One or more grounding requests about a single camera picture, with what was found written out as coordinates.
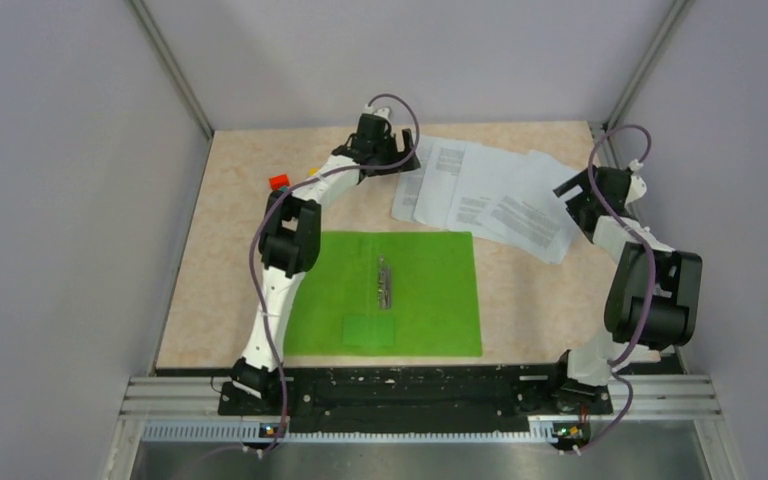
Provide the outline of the printed paper sheet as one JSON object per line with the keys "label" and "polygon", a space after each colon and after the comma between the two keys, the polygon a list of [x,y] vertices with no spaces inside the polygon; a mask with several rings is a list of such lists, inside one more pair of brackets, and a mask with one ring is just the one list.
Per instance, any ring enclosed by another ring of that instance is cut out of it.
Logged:
{"label": "printed paper sheet", "polygon": [[431,157],[432,149],[440,143],[449,142],[448,138],[428,136],[422,137],[417,147],[417,159],[420,167],[416,170],[403,172],[399,175],[394,199],[391,207],[391,216],[395,220],[414,222],[416,202],[421,190],[425,167]]}
{"label": "printed paper sheet", "polygon": [[545,263],[561,263],[579,229],[553,189],[577,174],[544,152],[530,151],[479,215],[480,224],[505,244]]}
{"label": "printed paper sheet", "polygon": [[525,155],[481,144],[467,147],[452,194],[444,227],[453,232],[497,243],[504,239],[483,226],[479,216],[497,198],[508,177],[525,160]]}

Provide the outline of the metal folder clip mechanism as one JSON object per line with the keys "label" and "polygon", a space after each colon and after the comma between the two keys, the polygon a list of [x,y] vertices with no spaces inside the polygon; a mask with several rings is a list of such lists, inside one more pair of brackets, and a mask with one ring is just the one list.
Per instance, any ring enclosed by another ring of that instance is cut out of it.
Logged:
{"label": "metal folder clip mechanism", "polygon": [[377,299],[381,310],[392,308],[392,269],[384,255],[378,257]]}

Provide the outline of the green plastic folder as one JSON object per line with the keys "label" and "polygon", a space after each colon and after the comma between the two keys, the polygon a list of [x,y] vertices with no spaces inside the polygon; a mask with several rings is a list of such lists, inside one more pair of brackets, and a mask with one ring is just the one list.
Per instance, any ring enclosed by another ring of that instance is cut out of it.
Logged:
{"label": "green plastic folder", "polygon": [[[392,308],[377,299],[378,257]],[[479,357],[473,238],[457,232],[326,231],[293,302],[288,356]]]}

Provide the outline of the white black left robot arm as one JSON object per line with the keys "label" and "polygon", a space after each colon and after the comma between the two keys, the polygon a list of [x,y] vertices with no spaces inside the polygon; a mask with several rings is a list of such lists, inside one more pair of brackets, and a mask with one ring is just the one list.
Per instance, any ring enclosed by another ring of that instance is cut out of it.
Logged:
{"label": "white black left robot arm", "polygon": [[268,198],[250,248],[262,265],[253,274],[256,320],[231,375],[231,384],[257,413],[274,410],[280,401],[284,334],[299,286],[319,257],[323,213],[368,177],[419,168],[412,132],[401,131],[399,149],[390,115],[388,107],[365,108],[355,132],[316,173]]}

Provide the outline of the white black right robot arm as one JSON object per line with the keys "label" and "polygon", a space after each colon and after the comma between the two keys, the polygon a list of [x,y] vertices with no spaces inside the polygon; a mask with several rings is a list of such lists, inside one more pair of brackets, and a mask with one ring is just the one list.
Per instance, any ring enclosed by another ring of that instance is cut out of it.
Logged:
{"label": "white black right robot arm", "polygon": [[553,190],[557,197],[572,194],[568,214],[616,266],[602,329],[566,351],[546,385],[549,404],[560,412],[597,398],[636,355],[685,345],[695,331],[703,261],[657,240],[630,214],[628,205],[647,191],[638,167],[587,167]]}

